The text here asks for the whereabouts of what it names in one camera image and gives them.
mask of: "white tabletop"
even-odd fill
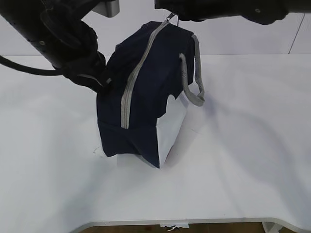
[[[207,102],[189,108],[163,169],[104,156],[91,91],[0,67],[0,232],[238,221],[310,231],[311,55],[202,63]]]

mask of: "bag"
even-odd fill
[[[194,60],[198,96],[189,89]],[[196,36],[168,21],[149,22],[117,45],[105,75],[112,90],[97,96],[105,154],[137,154],[161,168],[186,115],[181,93],[197,106],[204,103]]]

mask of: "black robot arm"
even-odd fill
[[[156,9],[167,9],[183,21],[242,16],[267,25],[288,13],[311,13],[310,0],[155,0]]]

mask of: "gray rope handle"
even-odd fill
[[[202,67],[201,67],[201,55],[200,55],[200,45],[199,40],[196,37],[196,35],[192,36],[195,44],[195,74],[194,79],[195,82],[199,86],[200,93],[198,95],[195,95],[192,93],[189,89],[189,83],[188,83],[188,68],[187,68],[187,62],[186,57],[184,54],[179,54],[179,58],[181,59],[181,75],[182,75],[182,84],[184,88],[184,92],[186,97],[189,99],[191,103],[193,103],[195,106],[202,107],[205,99],[204,99],[204,85],[202,82]]]

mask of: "white background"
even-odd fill
[[[166,10],[154,10],[153,0],[120,0],[121,13],[105,18],[91,12],[87,24],[99,36],[99,50],[111,55],[117,43],[123,41],[140,26],[151,20],[164,20]],[[211,54],[287,54],[294,42],[303,14],[290,14],[285,20],[262,26],[242,17],[207,20],[201,23],[180,22],[180,26],[194,31],[201,42],[202,55]],[[311,16],[306,16],[293,46],[292,53],[311,52]],[[1,55],[38,55],[3,18],[0,18]]]

